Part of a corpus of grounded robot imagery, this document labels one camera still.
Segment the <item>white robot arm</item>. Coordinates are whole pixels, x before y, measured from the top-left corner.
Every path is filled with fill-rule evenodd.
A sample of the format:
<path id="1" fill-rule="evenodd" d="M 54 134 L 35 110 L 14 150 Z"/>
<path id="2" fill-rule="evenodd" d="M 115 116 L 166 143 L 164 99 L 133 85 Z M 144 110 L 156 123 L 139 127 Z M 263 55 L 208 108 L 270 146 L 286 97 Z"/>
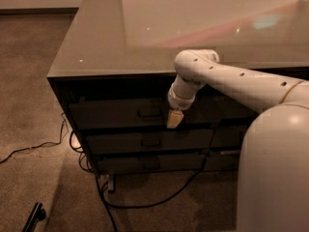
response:
<path id="1" fill-rule="evenodd" d="M 240 150 L 237 231 L 309 232 L 309 83 L 221 65 L 209 49 L 178 53 L 174 67 L 169 129 L 206 85 L 258 113 Z"/>

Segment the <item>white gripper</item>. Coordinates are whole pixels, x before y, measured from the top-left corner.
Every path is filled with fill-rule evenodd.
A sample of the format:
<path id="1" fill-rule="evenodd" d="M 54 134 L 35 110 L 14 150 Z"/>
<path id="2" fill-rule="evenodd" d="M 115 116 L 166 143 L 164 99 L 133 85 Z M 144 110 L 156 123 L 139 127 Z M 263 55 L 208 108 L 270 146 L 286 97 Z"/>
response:
<path id="1" fill-rule="evenodd" d="M 167 128 L 175 129 L 183 120 L 184 115 L 182 111 L 188 110 L 191 107 L 195 101 L 195 97 L 192 97 L 191 99 L 183 99 L 174 92 L 173 87 L 170 87 L 167 94 L 167 100 L 172 108 L 168 113 Z"/>

